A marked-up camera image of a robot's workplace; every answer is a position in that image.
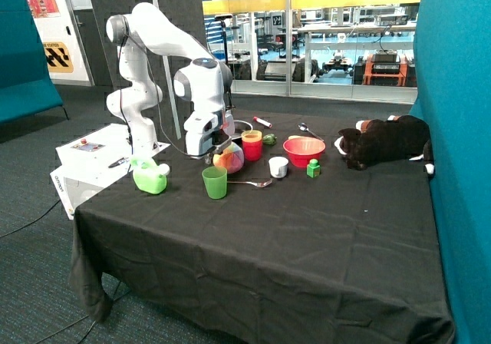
green cup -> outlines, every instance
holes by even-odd
[[[208,197],[212,200],[224,198],[227,194],[227,169],[211,166],[203,170],[202,176]]]

metal spoon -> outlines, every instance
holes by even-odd
[[[301,131],[307,131],[308,133],[312,134],[314,137],[316,137],[317,139],[321,140],[321,141],[324,141],[321,137],[319,137],[316,133],[314,133],[313,131],[310,131],[310,129],[308,129],[308,126],[306,123],[300,123],[298,125],[298,129],[300,129]]]
[[[273,179],[269,179],[268,181],[261,181],[261,182],[256,182],[256,181],[234,181],[234,180],[228,180],[227,181],[227,183],[251,184],[254,187],[258,187],[258,188],[267,187],[272,182],[273,182]]]

red bowl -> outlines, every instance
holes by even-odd
[[[298,137],[288,139],[283,148],[288,153],[292,164],[296,167],[306,168],[312,159],[319,159],[325,150],[325,143],[317,138]]]

stuffed animal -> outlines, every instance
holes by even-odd
[[[354,128],[342,129],[334,145],[348,168],[366,170],[369,166],[392,160],[422,160],[433,164],[430,129],[424,121],[411,115],[388,120],[357,122]]]

gray carpet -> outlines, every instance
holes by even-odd
[[[0,236],[46,212],[57,200],[49,173],[60,165],[55,148],[118,122],[105,108],[104,88],[58,87],[71,119],[55,108],[12,123],[0,124]],[[300,98],[235,96],[238,108],[295,112],[325,117],[386,118],[406,114],[407,105],[363,104]],[[58,204],[37,223],[0,239],[0,342],[36,343],[85,317],[68,286],[72,225]],[[104,276],[106,291],[118,282]],[[129,290],[121,284],[117,296]],[[91,326],[85,318],[45,343],[77,343]],[[239,343],[210,332],[166,307],[144,302],[129,292],[115,304],[109,319],[94,326],[86,343]]]

